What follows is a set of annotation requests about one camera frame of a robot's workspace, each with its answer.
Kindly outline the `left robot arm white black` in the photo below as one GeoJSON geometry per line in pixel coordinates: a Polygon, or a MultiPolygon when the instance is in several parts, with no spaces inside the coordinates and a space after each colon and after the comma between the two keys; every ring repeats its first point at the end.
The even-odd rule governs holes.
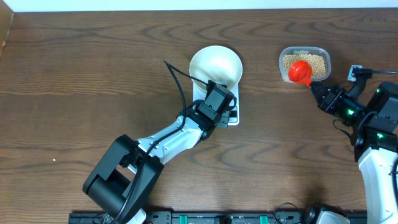
{"type": "Polygon", "coordinates": [[[165,129],[146,138],[118,137],[83,184],[83,192],[113,223],[143,223],[143,209],[166,163],[210,137],[215,128],[227,128],[236,111],[214,111],[204,105],[181,110],[165,129]]]}

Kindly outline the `red plastic measuring scoop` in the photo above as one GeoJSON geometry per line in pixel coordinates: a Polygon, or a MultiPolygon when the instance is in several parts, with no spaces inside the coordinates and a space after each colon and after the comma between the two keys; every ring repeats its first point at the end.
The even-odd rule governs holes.
{"type": "Polygon", "coordinates": [[[289,68],[289,80],[296,84],[304,84],[310,87],[312,80],[312,68],[307,61],[298,60],[289,68]]]}

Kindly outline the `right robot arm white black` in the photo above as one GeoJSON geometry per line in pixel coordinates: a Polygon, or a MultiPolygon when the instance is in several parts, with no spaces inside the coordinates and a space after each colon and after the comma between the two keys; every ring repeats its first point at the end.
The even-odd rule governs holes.
{"type": "Polygon", "coordinates": [[[312,82],[318,108],[352,128],[348,136],[363,177],[368,223],[397,223],[397,84],[382,82],[367,105],[360,91],[312,82]]]}

